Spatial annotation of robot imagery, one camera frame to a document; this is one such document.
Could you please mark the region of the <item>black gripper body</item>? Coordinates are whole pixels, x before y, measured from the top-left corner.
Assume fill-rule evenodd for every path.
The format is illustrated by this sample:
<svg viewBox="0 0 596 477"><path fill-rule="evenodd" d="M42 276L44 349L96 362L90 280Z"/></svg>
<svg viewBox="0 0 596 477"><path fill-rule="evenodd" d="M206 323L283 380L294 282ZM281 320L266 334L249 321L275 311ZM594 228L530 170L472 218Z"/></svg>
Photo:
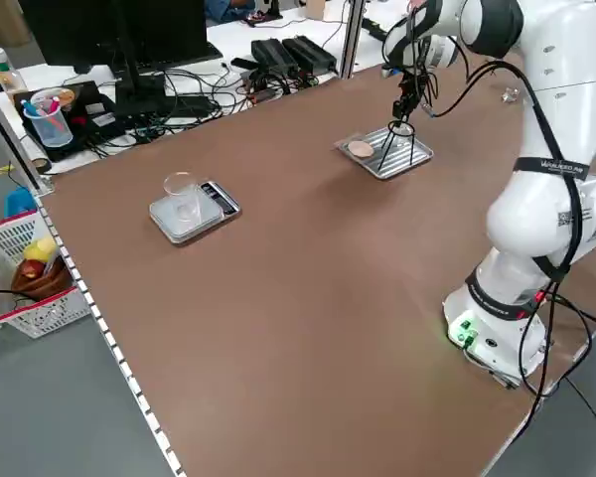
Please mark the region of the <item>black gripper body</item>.
<svg viewBox="0 0 596 477"><path fill-rule="evenodd" d="M403 102L403 100L409 96L417 96L419 104L425 93L426 85L427 76L425 74L414 74L409 71L403 71L399 83L401 89L400 99Z"/></svg>

